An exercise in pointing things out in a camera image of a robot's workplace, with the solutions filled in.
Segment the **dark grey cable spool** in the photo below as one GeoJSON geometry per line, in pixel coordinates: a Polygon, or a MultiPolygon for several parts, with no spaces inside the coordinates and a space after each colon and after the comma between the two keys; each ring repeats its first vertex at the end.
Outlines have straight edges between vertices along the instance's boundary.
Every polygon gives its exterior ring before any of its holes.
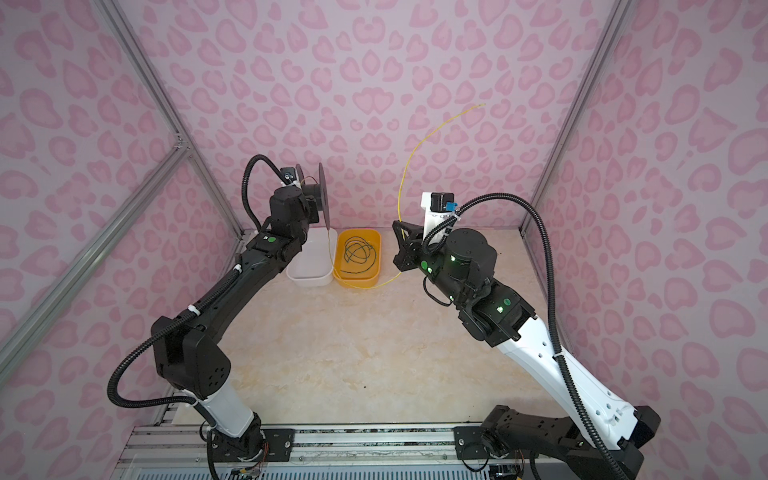
{"type": "Polygon", "coordinates": [[[330,225],[330,206],[329,196],[327,190],[327,179],[325,175],[325,169],[323,164],[318,165],[318,174],[314,177],[314,181],[307,182],[307,176],[304,174],[300,165],[295,167],[298,174],[298,182],[300,189],[302,188],[319,188],[321,191],[321,217],[320,222],[327,230],[331,228],[330,225]]]}

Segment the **white plastic tray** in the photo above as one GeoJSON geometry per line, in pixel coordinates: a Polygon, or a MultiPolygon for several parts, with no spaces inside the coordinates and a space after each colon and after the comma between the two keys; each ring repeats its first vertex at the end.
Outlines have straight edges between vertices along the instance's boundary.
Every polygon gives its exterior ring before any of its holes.
{"type": "Polygon", "coordinates": [[[324,227],[310,228],[302,250],[286,268],[287,277],[303,288],[324,287],[332,282],[338,233],[324,227]]]}

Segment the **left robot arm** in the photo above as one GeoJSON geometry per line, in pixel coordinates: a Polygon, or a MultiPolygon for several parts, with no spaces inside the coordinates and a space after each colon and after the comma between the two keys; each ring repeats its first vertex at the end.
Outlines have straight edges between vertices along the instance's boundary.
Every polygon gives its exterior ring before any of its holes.
{"type": "Polygon", "coordinates": [[[320,184],[278,188],[262,230],[225,277],[184,312],[152,326],[157,373],[209,424],[210,454],[230,461],[265,456],[261,420],[237,394],[231,361],[218,344],[246,304],[301,252],[310,226],[327,217],[327,190],[320,184]]]}

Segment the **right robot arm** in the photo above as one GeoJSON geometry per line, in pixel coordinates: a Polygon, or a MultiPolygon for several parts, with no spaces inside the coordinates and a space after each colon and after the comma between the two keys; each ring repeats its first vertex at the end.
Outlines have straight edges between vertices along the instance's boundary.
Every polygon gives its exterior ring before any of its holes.
{"type": "Polygon", "coordinates": [[[466,455],[505,458],[528,452],[562,461],[580,479],[636,478],[644,461],[640,449],[655,436],[659,415],[621,399],[566,349],[553,345],[532,305],[496,279],[497,252],[485,236],[457,229],[427,252],[422,227],[395,221],[393,232],[395,266],[420,271],[475,340],[521,366],[566,413],[543,417],[498,405],[466,455]]]}

